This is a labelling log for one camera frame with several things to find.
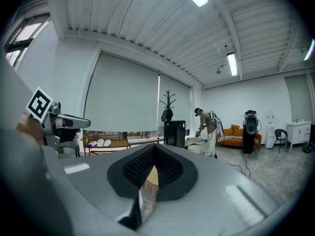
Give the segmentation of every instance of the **person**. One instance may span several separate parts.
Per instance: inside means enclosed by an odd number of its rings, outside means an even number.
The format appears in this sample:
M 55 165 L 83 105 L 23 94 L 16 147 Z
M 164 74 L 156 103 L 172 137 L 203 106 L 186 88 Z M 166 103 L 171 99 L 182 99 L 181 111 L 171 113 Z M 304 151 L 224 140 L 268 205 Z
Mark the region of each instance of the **person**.
M 215 154 L 216 141 L 217 141 L 217 126 L 211 118 L 211 113 L 207 113 L 200 108 L 195 109 L 195 116 L 200 116 L 200 127 L 196 133 L 196 137 L 200 136 L 201 131 L 206 127 L 208 132 L 208 150 L 205 155 L 210 156 L 211 153 Z

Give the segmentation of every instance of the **white cabinet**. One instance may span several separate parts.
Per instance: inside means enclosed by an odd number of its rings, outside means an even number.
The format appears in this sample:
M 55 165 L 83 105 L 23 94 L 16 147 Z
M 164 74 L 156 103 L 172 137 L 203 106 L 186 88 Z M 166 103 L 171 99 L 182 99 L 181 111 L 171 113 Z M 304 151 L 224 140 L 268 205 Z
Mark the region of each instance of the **white cabinet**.
M 307 143 L 310 140 L 311 122 L 290 122 L 286 125 L 287 139 L 293 144 Z

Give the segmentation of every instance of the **orange sofa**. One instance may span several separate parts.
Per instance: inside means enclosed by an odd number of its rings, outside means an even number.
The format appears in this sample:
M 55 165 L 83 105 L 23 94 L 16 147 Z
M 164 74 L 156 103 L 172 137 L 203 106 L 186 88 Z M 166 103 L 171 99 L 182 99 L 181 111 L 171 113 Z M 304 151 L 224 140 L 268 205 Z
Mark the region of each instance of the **orange sofa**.
M 217 135 L 217 144 L 220 145 L 229 145 L 229 146 L 236 146 L 236 147 L 242 147 L 243 146 L 243 128 L 240 129 L 240 126 L 232 125 L 230 129 L 224 130 L 225 139 L 223 141 L 220 141 L 220 134 Z M 261 134 L 256 133 L 255 138 L 255 148 L 258 148 L 258 150 L 261 147 Z

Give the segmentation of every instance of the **ceiling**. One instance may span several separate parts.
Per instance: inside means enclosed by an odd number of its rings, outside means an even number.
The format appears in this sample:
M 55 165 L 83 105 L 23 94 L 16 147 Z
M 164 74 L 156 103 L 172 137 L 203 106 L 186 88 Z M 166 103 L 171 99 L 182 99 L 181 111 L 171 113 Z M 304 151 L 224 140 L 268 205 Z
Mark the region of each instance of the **ceiling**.
M 197 7 L 192 0 L 65 0 L 66 23 L 146 48 L 204 88 L 313 65 L 303 61 L 312 38 L 286 0 L 208 1 Z

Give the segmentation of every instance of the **window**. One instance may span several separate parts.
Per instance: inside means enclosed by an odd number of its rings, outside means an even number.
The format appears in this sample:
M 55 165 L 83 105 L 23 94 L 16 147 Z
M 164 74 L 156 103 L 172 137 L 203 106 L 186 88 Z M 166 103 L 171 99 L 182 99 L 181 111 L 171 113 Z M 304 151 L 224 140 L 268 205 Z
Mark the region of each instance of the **window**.
M 107 132 L 107 131 L 89 131 L 89 138 L 94 137 L 95 139 L 128 139 L 132 144 L 134 143 L 147 143 L 155 142 L 158 138 L 156 131 L 144 131 L 144 132 Z
M 4 47 L 11 66 L 18 66 L 30 43 L 49 22 L 50 15 L 43 14 L 28 18 L 18 26 Z

